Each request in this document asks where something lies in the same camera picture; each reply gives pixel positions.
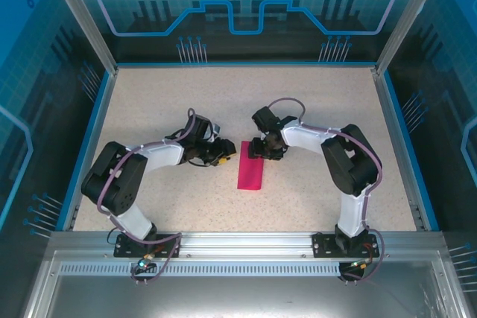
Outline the magenta cloth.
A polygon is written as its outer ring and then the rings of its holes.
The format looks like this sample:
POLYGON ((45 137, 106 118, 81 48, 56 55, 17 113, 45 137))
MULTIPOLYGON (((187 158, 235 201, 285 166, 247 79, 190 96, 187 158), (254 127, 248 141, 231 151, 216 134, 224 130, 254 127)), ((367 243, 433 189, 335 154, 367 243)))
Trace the magenta cloth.
POLYGON ((262 188, 264 159, 249 157, 250 141, 242 141, 238 166, 237 189, 258 191, 262 188))

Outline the grey metal tray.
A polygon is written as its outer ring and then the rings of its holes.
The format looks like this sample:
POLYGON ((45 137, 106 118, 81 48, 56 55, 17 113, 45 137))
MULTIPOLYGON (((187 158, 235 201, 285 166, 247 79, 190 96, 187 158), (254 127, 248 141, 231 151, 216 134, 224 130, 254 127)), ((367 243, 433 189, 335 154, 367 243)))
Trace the grey metal tray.
POLYGON ((61 264, 71 262, 78 261, 42 263, 21 318, 477 318, 452 264, 440 255, 388 260, 364 282, 340 276, 161 275, 136 284, 130 276, 60 276, 61 264))

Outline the aluminium mounting rail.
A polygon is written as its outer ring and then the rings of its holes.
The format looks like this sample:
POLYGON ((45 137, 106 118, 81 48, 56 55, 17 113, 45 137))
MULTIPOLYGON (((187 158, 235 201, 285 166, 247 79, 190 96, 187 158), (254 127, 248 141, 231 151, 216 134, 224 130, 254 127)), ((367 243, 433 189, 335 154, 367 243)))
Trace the aluminium mounting rail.
MULTIPOLYGON (((57 259, 106 260, 113 245, 106 232, 55 232, 45 255, 57 259)), ((383 232, 377 238, 379 253, 388 260, 426 260, 446 256, 440 232, 383 232)), ((320 247, 311 232, 186 232, 180 244, 181 260, 295 261, 310 260, 320 247)))

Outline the blue-edged aluminium side rail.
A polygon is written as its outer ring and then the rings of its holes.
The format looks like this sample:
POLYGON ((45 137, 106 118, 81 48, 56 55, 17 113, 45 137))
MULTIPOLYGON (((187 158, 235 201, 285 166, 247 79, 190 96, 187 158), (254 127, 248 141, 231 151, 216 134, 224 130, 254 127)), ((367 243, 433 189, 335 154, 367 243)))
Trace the blue-edged aluminium side rail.
POLYGON ((63 201, 60 215, 57 219, 55 230, 69 231, 75 224, 78 208, 81 202, 81 184, 87 172, 91 168, 101 129, 107 114, 107 109, 116 84, 117 75, 105 73, 101 81, 100 89, 92 108, 86 132, 80 146, 78 158, 72 172, 66 196, 63 201))
POLYGON ((440 227, 389 74, 380 74, 375 68, 371 69, 371 73, 414 225, 418 231, 438 232, 440 227))

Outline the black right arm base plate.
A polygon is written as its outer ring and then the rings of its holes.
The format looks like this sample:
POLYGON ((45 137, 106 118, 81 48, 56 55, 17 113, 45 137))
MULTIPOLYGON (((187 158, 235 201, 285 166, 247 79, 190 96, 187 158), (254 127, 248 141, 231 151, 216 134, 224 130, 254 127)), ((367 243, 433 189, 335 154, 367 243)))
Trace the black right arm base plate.
POLYGON ((380 257, 377 238, 367 231, 354 238, 335 233, 316 233, 312 236, 312 252, 315 258, 380 257))

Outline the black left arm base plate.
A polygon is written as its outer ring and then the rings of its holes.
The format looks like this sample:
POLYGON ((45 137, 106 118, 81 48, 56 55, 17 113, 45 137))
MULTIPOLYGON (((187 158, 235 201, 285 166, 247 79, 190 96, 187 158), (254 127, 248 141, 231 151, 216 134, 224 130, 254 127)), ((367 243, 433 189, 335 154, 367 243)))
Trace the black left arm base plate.
POLYGON ((143 258, 147 254, 153 254, 155 258, 167 258, 176 239, 162 244, 147 245, 132 240, 125 234, 119 234, 116 238, 113 256, 115 258, 143 258))

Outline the aluminium frame post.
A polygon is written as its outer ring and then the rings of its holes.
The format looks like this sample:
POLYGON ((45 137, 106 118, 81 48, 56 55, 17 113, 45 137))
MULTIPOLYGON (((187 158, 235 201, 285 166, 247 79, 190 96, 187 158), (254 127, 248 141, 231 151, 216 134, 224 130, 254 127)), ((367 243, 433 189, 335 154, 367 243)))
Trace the aluminium frame post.
POLYGON ((408 34, 415 19, 423 9, 427 0, 409 0, 404 11, 402 12, 396 27, 392 31, 385 47, 380 54, 372 74, 374 77, 381 77, 390 65, 392 59, 396 55, 403 40, 408 34))
POLYGON ((89 44, 92 46, 105 70, 112 76, 116 76, 118 72, 116 61, 104 41, 104 38, 102 37, 101 32, 99 31, 85 2, 83 0, 65 0, 65 2, 80 25, 82 31, 85 33, 89 44))

